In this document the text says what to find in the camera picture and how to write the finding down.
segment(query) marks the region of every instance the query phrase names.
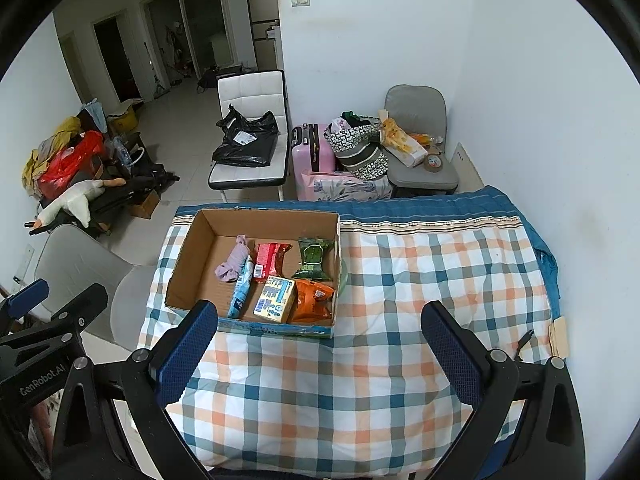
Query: white shipping label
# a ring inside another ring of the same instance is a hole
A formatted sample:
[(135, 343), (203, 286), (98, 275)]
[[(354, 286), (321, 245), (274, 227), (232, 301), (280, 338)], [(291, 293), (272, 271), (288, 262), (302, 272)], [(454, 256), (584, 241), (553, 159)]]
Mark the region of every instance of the white shipping label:
[(248, 134), (247, 132), (243, 132), (242, 130), (240, 130), (238, 134), (234, 137), (234, 141), (237, 142), (238, 144), (242, 144), (243, 146), (246, 146), (251, 142), (254, 142), (254, 140), (257, 140), (257, 137), (252, 136), (252, 134)]

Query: blue tube package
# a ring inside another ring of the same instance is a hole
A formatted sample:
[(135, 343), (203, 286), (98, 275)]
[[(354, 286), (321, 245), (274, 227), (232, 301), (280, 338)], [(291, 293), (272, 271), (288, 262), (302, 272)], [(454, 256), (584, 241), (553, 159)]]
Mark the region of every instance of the blue tube package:
[(242, 272), (240, 277), (236, 281), (236, 288), (234, 294), (231, 297), (231, 303), (229, 304), (229, 313), (226, 315), (229, 319), (238, 319), (240, 317), (240, 311), (244, 305), (247, 294), (249, 293), (249, 287), (251, 286), (251, 278), (254, 275), (254, 261), (251, 259), (251, 255), (247, 256), (242, 266)]

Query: red plastic bag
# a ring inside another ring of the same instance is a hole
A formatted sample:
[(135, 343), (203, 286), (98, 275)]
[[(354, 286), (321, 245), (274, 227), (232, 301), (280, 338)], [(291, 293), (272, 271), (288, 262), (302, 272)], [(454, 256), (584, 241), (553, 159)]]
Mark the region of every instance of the red plastic bag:
[(103, 149), (102, 134), (88, 131), (82, 140), (72, 148), (66, 148), (51, 159), (51, 163), (38, 179), (40, 192), (50, 200), (58, 198), (67, 188), (78, 171), (94, 175), (91, 158)]

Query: green snack bag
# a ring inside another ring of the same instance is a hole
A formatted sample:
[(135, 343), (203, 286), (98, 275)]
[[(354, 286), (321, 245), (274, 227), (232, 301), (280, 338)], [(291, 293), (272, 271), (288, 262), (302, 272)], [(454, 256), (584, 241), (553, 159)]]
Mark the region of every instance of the green snack bag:
[(330, 282), (331, 278), (322, 270), (322, 258), (324, 252), (334, 246), (331, 240), (322, 238), (300, 238), (300, 255), (302, 256), (302, 267), (292, 278), (298, 280), (313, 280), (315, 282)]

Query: purple cloth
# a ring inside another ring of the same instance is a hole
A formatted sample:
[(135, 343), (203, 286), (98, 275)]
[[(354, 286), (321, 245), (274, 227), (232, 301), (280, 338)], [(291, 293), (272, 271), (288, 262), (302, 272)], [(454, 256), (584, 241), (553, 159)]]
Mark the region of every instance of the purple cloth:
[(236, 246), (231, 251), (228, 260), (216, 267), (216, 276), (222, 282), (234, 282), (240, 276), (244, 261), (249, 255), (249, 247), (246, 244), (246, 236), (238, 235)]

